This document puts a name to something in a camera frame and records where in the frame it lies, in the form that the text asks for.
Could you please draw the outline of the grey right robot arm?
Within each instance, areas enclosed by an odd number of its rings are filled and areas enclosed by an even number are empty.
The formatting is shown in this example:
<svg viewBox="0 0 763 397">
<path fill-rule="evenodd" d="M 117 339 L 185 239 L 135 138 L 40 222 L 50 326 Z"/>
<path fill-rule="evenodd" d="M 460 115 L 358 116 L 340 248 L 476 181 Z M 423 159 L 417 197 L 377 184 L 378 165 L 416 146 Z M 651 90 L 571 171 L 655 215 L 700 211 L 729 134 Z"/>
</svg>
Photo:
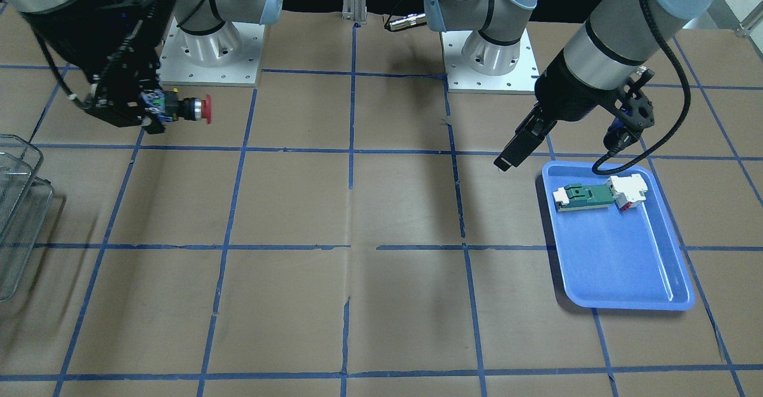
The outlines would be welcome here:
<svg viewBox="0 0 763 397">
<path fill-rule="evenodd" d="M 180 52 L 201 67 L 242 51 L 236 23 L 273 25 L 283 0 L 6 0 L 30 26 L 55 81 L 83 112 L 160 134 L 179 119 L 212 122 L 212 99 L 180 98 L 156 52 L 172 17 Z"/>
</svg>

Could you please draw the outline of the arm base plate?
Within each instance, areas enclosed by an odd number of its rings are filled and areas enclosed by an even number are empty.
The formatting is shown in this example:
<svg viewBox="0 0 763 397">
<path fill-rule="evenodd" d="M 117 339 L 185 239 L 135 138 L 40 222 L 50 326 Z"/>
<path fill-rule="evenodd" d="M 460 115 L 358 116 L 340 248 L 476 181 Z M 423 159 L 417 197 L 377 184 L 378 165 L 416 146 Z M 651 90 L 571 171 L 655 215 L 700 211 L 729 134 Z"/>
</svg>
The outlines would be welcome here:
<svg viewBox="0 0 763 397">
<path fill-rule="evenodd" d="M 450 92 L 534 94 L 539 69 L 527 30 L 510 46 L 488 43 L 476 31 L 442 32 L 441 41 Z"/>
<path fill-rule="evenodd" d="M 256 87 L 266 27 L 227 22 L 204 36 L 169 28 L 158 74 L 165 85 Z"/>
</svg>

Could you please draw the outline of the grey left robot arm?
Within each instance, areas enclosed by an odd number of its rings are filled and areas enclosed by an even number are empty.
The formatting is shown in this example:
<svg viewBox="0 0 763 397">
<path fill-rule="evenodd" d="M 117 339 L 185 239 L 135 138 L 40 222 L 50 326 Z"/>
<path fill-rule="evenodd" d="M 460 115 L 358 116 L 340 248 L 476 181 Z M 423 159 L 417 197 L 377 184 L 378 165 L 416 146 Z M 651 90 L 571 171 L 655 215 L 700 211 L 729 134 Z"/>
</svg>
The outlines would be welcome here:
<svg viewBox="0 0 763 397">
<path fill-rule="evenodd" d="M 520 39 L 541 0 L 423 0 L 433 32 L 469 33 L 463 53 L 469 66 L 491 76 L 507 73 L 518 58 Z M 579 122 L 597 107 L 613 117 L 603 136 L 605 152 L 592 166 L 613 175 L 635 166 L 666 144 L 685 122 L 691 93 L 687 73 L 670 41 L 714 0 L 598 0 L 575 33 L 534 83 L 536 104 L 522 120 L 494 166 L 520 166 L 559 122 Z M 607 161 L 640 142 L 656 123 L 644 85 L 654 76 L 648 61 L 662 53 L 682 90 L 679 115 L 649 149 L 618 167 Z"/>
</svg>

